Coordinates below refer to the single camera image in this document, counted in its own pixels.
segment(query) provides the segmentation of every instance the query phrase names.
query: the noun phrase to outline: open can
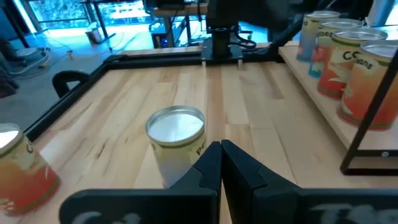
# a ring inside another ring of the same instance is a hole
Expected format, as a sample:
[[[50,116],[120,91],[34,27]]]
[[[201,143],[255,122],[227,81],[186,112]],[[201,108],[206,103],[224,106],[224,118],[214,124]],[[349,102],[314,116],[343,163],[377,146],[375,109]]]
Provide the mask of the open can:
[[[205,116],[191,106],[155,112],[146,123],[165,188],[173,186],[206,149]]]
[[[51,169],[16,124],[0,124],[0,211],[23,215],[49,201],[60,186]]]

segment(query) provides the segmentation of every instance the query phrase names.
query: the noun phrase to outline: can label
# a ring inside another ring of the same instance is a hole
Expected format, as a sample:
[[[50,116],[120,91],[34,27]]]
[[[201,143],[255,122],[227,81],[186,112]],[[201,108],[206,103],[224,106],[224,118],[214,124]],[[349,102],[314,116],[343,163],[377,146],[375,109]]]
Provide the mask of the can label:
[[[22,215],[39,208],[59,185],[59,177],[24,135],[15,145],[0,151],[0,210],[6,215]]]
[[[183,177],[206,150],[205,132],[194,140],[176,146],[163,146],[151,142],[165,188],[173,186]]]
[[[340,99],[355,60],[360,54],[358,44],[345,43],[332,38],[331,52],[326,59],[318,84],[318,91],[330,98]]]
[[[310,70],[308,73],[315,78],[320,78],[325,60],[330,55],[331,34],[335,29],[319,27],[317,40],[312,53]]]
[[[315,40],[317,38],[319,22],[320,21],[318,19],[304,17],[300,42],[298,43],[297,60],[304,62],[311,61],[312,50],[315,47]]]
[[[338,108],[338,116],[342,120],[355,126],[361,124],[388,65],[389,62],[377,56],[359,55]],[[386,130],[392,126],[398,114],[397,98],[398,82],[395,80],[369,129]]]

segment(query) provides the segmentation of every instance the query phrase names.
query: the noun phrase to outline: wooden table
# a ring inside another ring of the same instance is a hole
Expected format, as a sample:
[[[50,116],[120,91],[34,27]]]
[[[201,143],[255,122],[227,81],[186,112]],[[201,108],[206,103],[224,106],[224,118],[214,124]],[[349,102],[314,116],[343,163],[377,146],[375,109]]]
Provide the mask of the wooden table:
[[[62,178],[58,193],[0,223],[58,223],[60,204],[81,189],[161,188],[145,122],[170,105],[202,110],[208,143],[230,139],[301,187],[398,186],[398,177],[340,173],[346,149],[286,64],[112,70],[34,143]],[[231,223],[224,195],[221,223]]]

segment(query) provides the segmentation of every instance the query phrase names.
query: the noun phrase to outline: can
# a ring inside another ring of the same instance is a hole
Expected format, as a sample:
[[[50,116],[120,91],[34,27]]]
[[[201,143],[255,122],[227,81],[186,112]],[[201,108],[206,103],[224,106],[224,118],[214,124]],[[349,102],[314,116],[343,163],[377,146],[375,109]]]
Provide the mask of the can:
[[[163,186],[183,177],[206,150],[205,116],[191,106],[171,106],[155,112],[146,122]]]
[[[398,40],[375,40],[361,45],[338,107],[337,114],[349,124],[361,124],[380,82],[398,49]],[[369,129],[390,129],[398,114],[398,80],[395,79]]]
[[[332,99],[341,99],[356,57],[360,54],[361,44],[386,38],[386,32],[365,27],[338,29],[332,33],[330,55],[325,60],[318,83],[319,93]]]
[[[331,34],[341,28],[361,27],[362,21],[355,19],[331,19],[319,25],[317,41],[312,53],[310,70],[308,73],[314,77],[321,77],[324,61],[330,54]]]
[[[313,13],[304,15],[300,42],[298,43],[298,52],[296,57],[297,60],[302,62],[311,62],[319,24],[339,16],[339,12],[333,11],[315,11]]]
[[[36,210],[59,186],[59,176],[18,125],[0,124],[0,210],[10,217]]]

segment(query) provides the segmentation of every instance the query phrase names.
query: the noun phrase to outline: can rim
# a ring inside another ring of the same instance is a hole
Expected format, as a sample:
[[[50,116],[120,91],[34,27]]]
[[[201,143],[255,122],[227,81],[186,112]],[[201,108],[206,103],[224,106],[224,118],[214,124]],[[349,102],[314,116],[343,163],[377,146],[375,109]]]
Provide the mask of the can rim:
[[[393,58],[394,55],[391,55],[391,56],[381,55],[381,54],[372,52],[366,48],[366,47],[372,47],[372,46],[376,46],[376,45],[388,45],[388,46],[392,46],[392,47],[395,46],[395,48],[398,50],[398,40],[370,40],[370,41],[366,41],[361,44],[361,50],[365,51],[368,54],[385,58],[386,60],[391,60]]]
[[[314,15],[320,15],[320,14],[325,14],[328,16],[314,16]],[[335,11],[327,11],[327,10],[322,10],[322,11],[313,11],[311,13],[307,13],[305,15],[306,17],[312,18],[312,19],[323,19],[323,18],[331,18],[331,17],[338,17],[340,16],[339,12]]]
[[[342,29],[342,28],[350,28],[350,27],[339,27],[339,26],[331,26],[330,24],[336,23],[336,22],[345,22],[345,23],[350,23],[354,25],[351,28],[360,28],[363,26],[363,22],[359,21],[357,19],[345,19],[345,18],[336,18],[336,19],[330,19],[328,21],[321,22],[322,27],[327,27],[327,28],[337,28],[337,29]]]
[[[341,39],[345,39],[345,40],[350,40],[350,41],[358,41],[358,42],[362,42],[362,41],[371,41],[369,39],[357,39],[357,38],[350,38],[350,37],[346,37],[343,36],[343,33],[347,33],[347,32],[364,32],[364,33],[368,33],[368,34],[374,34],[374,35],[378,35],[379,38],[378,39],[371,39],[371,40],[383,40],[386,39],[388,37],[388,33],[384,32],[382,30],[376,30],[376,29],[372,29],[372,28],[367,28],[367,27],[352,27],[352,28],[340,28],[337,29],[333,32],[332,36],[337,37],[337,38],[341,38]]]
[[[194,134],[190,135],[189,137],[187,137],[185,139],[181,139],[181,140],[178,140],[178,141],[159,141],[157,139],[152,138],[149,135],[149,128],[156,122],[156,120],[160,116],[162,116],[163,114],[174,112],[174,111],[185,111],[185,112],[188,112],[186,114],[190,114],[192,116],[195,116],[196,118],[200,119],[203,122],[203,124],[202,124],[202,126],[200,127],[200,129],[197,132],[195,132]],[[183,106],[182,105],[169,106],[169,107],[163,108],[161,110],[158,110],[154,114],[152,114],[148,118],[148,120],[146,122],[146,133],[147,133],[148,137],[152,141],[154,141],[154,142],[156,142],[158,144],[161,144],[163,146],[175,146],[175,145],[183,144],[183,143],[185,143],[187,141],[191,141],[192,139],[195,139],[199,135],[201,135],[203,133],[203,131],[204,131],[204,128],[205,128],[205,115],[199,109],[194,108],[192,106],[185,106],[185,105],[183,105]]]
[[[18,133],[16,136],[14,136],[14,138],[11,141],[9,141],[3,147],[0,147],[0,158],[9,154],[9,152],[11,152],[14,149],[14,146],[16,145],[16,143],[18,143],[21,140],[21,137],[22,137],[22,131],[17,124],[14,124],[14,123],[0,124],[0,130],[2,130],[2,129],[9,129],[10,131],[17,131]]]

